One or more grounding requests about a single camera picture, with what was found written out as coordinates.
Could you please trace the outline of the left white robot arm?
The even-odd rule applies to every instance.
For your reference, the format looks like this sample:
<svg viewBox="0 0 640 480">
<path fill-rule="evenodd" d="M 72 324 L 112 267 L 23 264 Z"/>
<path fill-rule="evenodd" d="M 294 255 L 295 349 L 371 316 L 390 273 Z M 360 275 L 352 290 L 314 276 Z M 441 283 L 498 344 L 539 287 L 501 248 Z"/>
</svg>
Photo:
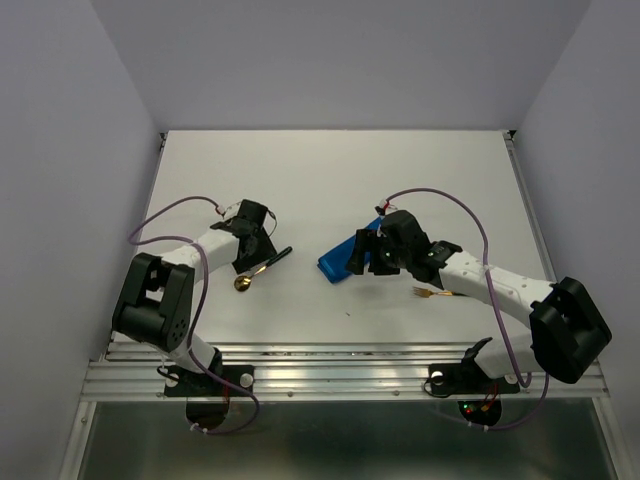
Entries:
<svg viewBox="0 0 640 480">
<path fill-rule="evenodd" d="M 221 267 L 230 265 L 240 275 L 272 260 L 277 251 L 265 220 L 274 216 L 267 206 L 244 199 L 235 213 L 223 216 L 194 240 L 178 235 L 141 240 L 132 234 L 137 246 L 162 241 L 182 245 L 161 255 L 141 252 L 133 257 L 112 330 L 169 357 L 188 372 L 188 382 L 199 393 L 215 392 L 222 384 L 222 356 L 195 334 L 206 298 L 194 305 L 194 289 L 201 284 L 206 294 L 210 275 Z"/>
</svg>

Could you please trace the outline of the gold fork green handle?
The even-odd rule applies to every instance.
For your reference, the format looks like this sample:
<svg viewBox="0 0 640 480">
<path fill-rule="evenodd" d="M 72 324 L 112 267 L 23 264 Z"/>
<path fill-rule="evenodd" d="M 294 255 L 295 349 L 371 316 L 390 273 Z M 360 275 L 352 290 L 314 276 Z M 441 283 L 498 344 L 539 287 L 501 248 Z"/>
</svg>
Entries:
<svg viewBox="0 0 640 480">
<path fill-rule="evenodd" d="M 447 297 L 447 298 L 464 297 L 464 294 L 453 292 L 450 290 L 432 290 L 432 289 L 417 287 L 417 286 L 412 288 L 412 294 L 416 297 L 425 298 L 425 299 L 429 299 L 432 297 Z"/>
</svg>

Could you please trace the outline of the blue cloth napkin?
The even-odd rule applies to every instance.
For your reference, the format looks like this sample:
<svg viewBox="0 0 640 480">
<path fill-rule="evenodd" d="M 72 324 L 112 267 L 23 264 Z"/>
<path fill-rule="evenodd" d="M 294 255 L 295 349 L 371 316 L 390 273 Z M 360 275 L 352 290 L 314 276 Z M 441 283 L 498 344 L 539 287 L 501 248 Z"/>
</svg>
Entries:
<svg viewBox="0 0 640 480">
<path fill-rule="evenodd" d="M 318 258 L 317 267 L 330 284 L 336 285 L 352 275 L 346 266 L 355 244 L 356 235 L 352 235 Z"/>
</svg>

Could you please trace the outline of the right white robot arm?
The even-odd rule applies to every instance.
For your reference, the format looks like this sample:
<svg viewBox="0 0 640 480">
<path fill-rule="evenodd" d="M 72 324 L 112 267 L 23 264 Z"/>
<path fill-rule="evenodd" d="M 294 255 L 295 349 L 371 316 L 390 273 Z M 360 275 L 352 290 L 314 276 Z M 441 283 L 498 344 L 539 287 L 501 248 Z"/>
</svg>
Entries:
<svg viewBox="0 0 640 480">
<path fill-rule="evenodd" d="M 486 337 L 465 352 L 455 376 L 472 390 L 516 372 L 546 373 L 574 384 L 612 340 L 581 282 L 536 280 L 486 265 L 454 243 L 430 240 L 406 210 L 384 216 L 378 228 L 357 230 L 346 269 L 378 276 L 407 271 L 419 282 L 519 321 L 527 334 L 511 340 Z"/>
</svg>

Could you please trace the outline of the gold spoon green handle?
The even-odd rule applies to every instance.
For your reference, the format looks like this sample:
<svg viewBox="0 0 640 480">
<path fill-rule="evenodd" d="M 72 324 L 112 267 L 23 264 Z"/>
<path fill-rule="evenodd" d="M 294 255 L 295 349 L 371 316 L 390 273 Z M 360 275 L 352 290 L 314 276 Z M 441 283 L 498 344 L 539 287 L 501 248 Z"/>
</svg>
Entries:
<svg viewBox="0 0 640 480">
<path fill-rule="evenodd" d="M 269 268 L 271 268 L 273 265 L 275 265 L 277 262 L 281 261 L 282 259 L 284 259 L 286 256 L 288 256 L 289 254 L 291 254 L 293 252 L 293 247 L 292 246 L 288 246 L 286 248 L 284 248 L 283 250 L 281 250 L 280 252 L 278 252 L 275 256 L 273 256 L 272 258 L 270 258 L 269 260 L 267 260 L 263 265 L 261 265 L 260 267 L 257 267 L 245 274 L 239 275 L 233 283 L 233 287 L 237 292 L 246 292 L 252 284 L 252 280 L 264 273 L 266 270 L 268 270 Z"/>
</svg>

